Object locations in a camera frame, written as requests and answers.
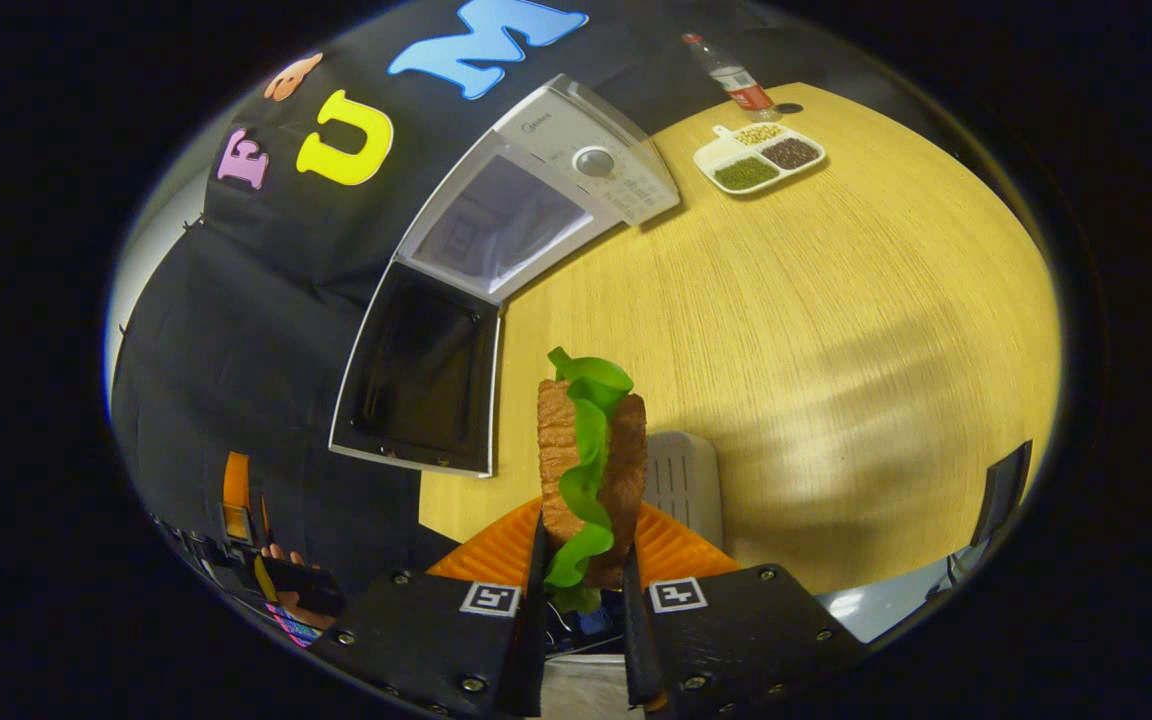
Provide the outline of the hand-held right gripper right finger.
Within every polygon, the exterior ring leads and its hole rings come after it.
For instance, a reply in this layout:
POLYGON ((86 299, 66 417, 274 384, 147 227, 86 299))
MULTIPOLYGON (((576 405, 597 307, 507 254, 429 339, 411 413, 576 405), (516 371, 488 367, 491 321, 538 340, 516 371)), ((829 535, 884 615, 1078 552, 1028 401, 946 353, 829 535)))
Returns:
POLYGON ((649 714, 783 714, 867 655, 799 579, 641 506, 623 570, 628 698, 649 714))

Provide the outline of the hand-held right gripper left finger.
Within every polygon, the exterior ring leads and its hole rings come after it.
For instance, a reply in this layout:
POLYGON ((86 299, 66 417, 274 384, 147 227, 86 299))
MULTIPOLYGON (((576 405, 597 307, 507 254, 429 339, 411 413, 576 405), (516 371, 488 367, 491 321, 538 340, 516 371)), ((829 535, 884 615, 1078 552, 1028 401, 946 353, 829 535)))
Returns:
POLYGON ((312 643, 326 670, 420 719, 526 719, 541 708, 547 530, 507 511, 426 571, 393 570, 312 643))

